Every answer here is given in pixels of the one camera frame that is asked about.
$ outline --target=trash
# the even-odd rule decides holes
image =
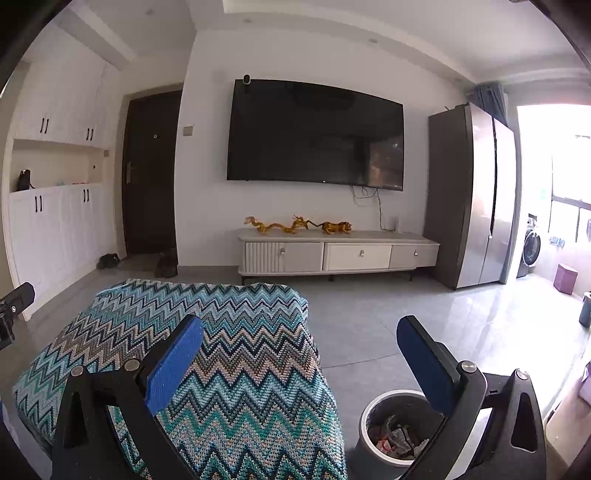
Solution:
[[[414,456],[418,457],[421,454],[421,452],[425,449],[428,443],[429,439],[424,439],[417,447],[415,447],[413,451]]]
[[[396,415],[390,415],[381,425],[370,426],[368,436],[380,452],[398,460],[414,460],[429,441],[421,441],[410,425],[398,422]]]

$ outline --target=screw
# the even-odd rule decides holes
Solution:
[[[525,370],[522,370],[521,368],[518,368],[517,372],[515,372],[515,373],[522,380],[528,380],[530,377],[530,374],[528,372],[526,372]]]
[[[464,360],[461,363],[461,366],[462,366],[462,370],[464,370],[464,372],[466,372],[467,374],[472,374],[477,370],[475,363],[470,362],[469,360]]]
[[[70,374],[73,377],[79,377],[84,373],[84,367],[81,365],[76,365],[72,370],[70,370]]]
[[[127,360],[125,365],[123,365],[128,372],[135,372],[139,368],[139,360],[136,358],[132,358],[131,360]]]

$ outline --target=refrigerator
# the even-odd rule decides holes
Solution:
[[[429,117],[424,236],[435,278],[456,289],[501,279],[515,208],[515,138],[471,103]]]

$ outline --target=black handbag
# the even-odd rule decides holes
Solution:
[[[31,170],[21,170],[18,175],[17,192],[33,188],[35,187],[31,185]]]

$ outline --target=window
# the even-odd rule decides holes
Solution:
[[[557,142],[552,155],[552,207],[548,232],[567,241],[591,242],[591,137]]]

